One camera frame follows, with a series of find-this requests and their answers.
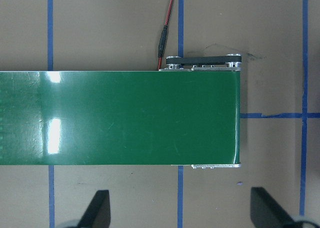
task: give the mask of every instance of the wire connector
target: wire connector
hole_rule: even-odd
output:
[[[165,45],[166,45],[166,39],[167,39],[167,34],[168,34],[168,25],[163,26],[163,30],[161,33],[161,38],[159,41],[159,46],[158,46],[158,57],[163,57],[165,53]]]

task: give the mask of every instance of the cable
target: cable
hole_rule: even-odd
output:
[[[165,24],[163,26],[163,30],[161,33],[161,37],[160,37],[160,41],[159,41],[159,46],[158,46],[158,70],[161,69],[161,64],[162,64],[162,57],[164,55],[164,50],[165,50],[165,45],[166,45],[166,39],[167,39],[167,34],[168,34],[168,24],[169,24],[169,19],[170,19],[170,15],[171,15],[171,9],[172,9],[172,5],[174,0],[170,0],[169,3],[169,8],[168,8],[168,13],[166,15],[166,19],[165,19]]]
[[[170,19],[170,15],[171,15],[171,9],[172,9],[172,4],[174,3],[173,2],[174,0],[170,0],[170,3],[169,3],[169,9],[168,9],[168,13],[166,15],[166,20],[165,20],[165,25],[168,25],[169,23],[169,19]]]
[[[158,71],[161,69],[161,64],[162,64],[162,57],[159,57],[159,59],[158,59]]]

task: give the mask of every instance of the tan floor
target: tan floor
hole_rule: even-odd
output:
[[[302,0],[184,0],[184,55],[243,54],[241,112],[301,113]],[[308,112],[320,112],[319,0],[309,0]],[[55,70],[155,70],[168,0],[54,0]],[[165,55],[177,55],[178,0]],[[0,0],[0,70],[47,69],[47,0]],[[320,223],[319,118],[308,119],[305,213]],[[185,228],[251,228],[251,186],[291,214],[301,119],[241,119],[239,169],[184,169]],[[0,227],[49,227],[47,166],[2,166]],[[98,189],[111,228],[177,227],[177,167],[55,166],[55,225],[75,225]]]

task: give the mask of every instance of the green conveyor belt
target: green conveyor belt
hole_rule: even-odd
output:
[[[239,164],[239,77],[0,72],[0,165]]]

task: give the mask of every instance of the red wire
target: red wire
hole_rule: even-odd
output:
[[[173,4],[174,0],[170,0],[170,4],[169,4],[169,9],[168,9],[168,13],[166,15],[166,20],[165,20],[165,25],[168,25],[169,23],[169,19],[170,19],[170,14],[171,14],[171,8],[172,8],[172,4]]]
[[[162,57],[158,59],[158,71],[161,69]]]
[[[166,19],[165,19],[165,25],[166,25],[166,26],[168,26],[168,23],[169,23],[169,19],[170,19],[170,15],[171,15],[171,9],[172,9],[172,4],[174,3],[173,1],[174,1],[174,0],[170,0],[170,3],[169,3],[168,13],[167,13]],[[159,59],[158,59],[158,71],[161,69],[161,64],[162,64],[162,57],[159,57]]]

